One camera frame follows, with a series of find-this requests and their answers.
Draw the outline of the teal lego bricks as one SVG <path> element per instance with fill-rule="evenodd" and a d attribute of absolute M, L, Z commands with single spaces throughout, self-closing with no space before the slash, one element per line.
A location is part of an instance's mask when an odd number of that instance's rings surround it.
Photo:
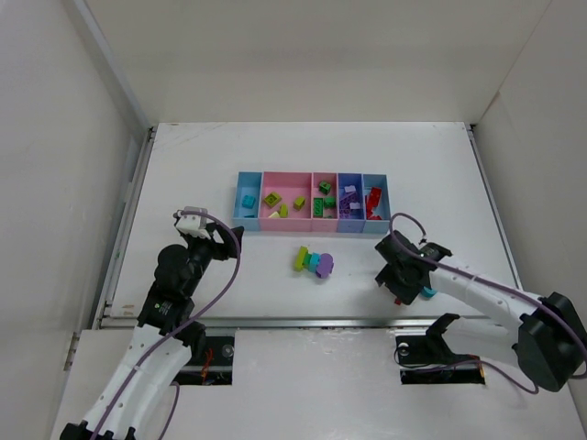
<path fill-rule="evenodd" d="M 241 205 L 246 209 L 253 209 L 256 203 L 256 198 L 251 195 L 244 195 L 241 201 Z"/>

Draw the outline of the lime tall lego brick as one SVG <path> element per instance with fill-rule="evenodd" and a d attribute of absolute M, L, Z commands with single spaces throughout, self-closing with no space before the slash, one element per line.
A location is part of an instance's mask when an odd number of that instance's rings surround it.
<path fill-rule="evenodd" d="M 295 271 L 302 271 L 306 266 L 306 257 L 308 256 L 308 248 L 301 246 L 298 250 L 298 253 L 294 259 L 293 269 Z"/>

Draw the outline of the lavender flower lego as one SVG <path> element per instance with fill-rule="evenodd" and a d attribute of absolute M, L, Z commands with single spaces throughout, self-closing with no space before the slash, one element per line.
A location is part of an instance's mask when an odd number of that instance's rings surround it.
<path fill-rule="evenodd" d="M 320 255 L 319 262 L 316 265 L 315 274 L 320 279 L 326 279 L 330 276 L 334 268 L 333 257 L 328 253 Z"/>

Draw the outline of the red bricks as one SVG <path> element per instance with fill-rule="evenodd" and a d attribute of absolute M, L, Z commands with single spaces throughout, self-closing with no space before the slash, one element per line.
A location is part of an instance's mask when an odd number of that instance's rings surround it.
<path fill-rule="evenodd" d="M 366 218 L 368 220 L 381 221 L 382 217 L 376 213 L 382 198 L 382 189 L 380 187 L 371 187 L 369 193 L 365 196 Z"/>

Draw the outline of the lime square lego brick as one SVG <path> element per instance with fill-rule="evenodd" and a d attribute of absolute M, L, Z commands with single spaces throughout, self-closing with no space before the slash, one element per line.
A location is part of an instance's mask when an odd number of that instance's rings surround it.
<path fill-rule="evenodd" d="M 298 196 L 293 201 L 293 209 L 295 211 L 301 211 L 305 206 L 306 198 L 304 196 Z"/>

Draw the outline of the purple lego brick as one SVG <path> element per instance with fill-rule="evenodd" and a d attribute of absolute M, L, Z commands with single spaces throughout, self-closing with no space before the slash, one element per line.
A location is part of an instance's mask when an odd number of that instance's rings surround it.
<path fill-rule="evenodd" d="M 342 187 L 339 195 L 338 208 L 341 219 L 362 218 L 362 199 L 355 185 Z"/>

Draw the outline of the green lego row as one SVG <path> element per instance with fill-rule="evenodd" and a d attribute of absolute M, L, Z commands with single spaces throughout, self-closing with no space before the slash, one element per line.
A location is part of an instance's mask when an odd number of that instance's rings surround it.
<path fill-rule="evenodd" d="M 337 199 L 334 196 L 315 197 L 313 199 L 314 218 L 336 218 Z"/>

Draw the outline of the dark green lego piece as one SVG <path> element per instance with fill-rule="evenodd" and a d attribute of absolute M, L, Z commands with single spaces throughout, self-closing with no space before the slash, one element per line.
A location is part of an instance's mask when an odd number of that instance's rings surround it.
<path fill-rule="evenodd" d="M 318 185 L 318 190 L 323 194 L 329 194 L 331 191 L 331 184 L 327 181 L 321 181 Z"/>

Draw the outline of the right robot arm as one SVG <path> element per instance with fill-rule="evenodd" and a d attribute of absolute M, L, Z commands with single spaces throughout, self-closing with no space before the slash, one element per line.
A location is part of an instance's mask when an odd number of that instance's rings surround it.
<path fill-rule="evenodd" d="M 375 249 L 385 261 L 375 281 L 399 303 L 409 305 L 418 295 L 434 292 L 491 320 L 488 325 L 471 324 L 445 312 L 423 335 L 399 337 L 408 346 L 400 361 L 416 368 L 418 378 L 486 358 L 519 368 L 535 390 L 558 392 L 581 378 L 586 329 L 568 297 L 557 292 L 541 296 L 489 280 L 448 248 L 425 240 L 414 245 L 397 230 Z"/>

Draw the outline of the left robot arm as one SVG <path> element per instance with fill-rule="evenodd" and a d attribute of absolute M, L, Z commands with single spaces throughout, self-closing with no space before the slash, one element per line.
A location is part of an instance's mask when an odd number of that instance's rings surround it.
<path fill-rule="evenodd" d="M 63 439 L 140 439 L 167 387 L 205 349 L 193 295 L 214 260 L 239 260 L 244 229 L 214 219 L 200 229 L 177 228 L 183 244 L 165 247 L 137 325 L 114 375 Z"/>

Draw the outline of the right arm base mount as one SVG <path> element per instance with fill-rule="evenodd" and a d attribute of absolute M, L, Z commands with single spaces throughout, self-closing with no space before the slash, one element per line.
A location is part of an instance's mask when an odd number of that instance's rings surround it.
<path fill-rule="evenodd" d="M 393 356 L 400 367 L 402 385 L 484 385 L 478 357 L 456 354 L 444 339 L 449 326 L 458 321 L 455 313 L 441 315 L 420 335 L 397 335 Z"/>

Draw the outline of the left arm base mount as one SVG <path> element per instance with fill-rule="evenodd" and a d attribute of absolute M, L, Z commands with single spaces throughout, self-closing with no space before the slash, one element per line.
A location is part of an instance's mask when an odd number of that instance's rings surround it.
<path fill-rule="evenodd" d="M 235 333 L 213 330 L 206 336 L 205 348 L 192 357 L 172 381 L 186 386 L 228 386 L 233 380 Z"/>

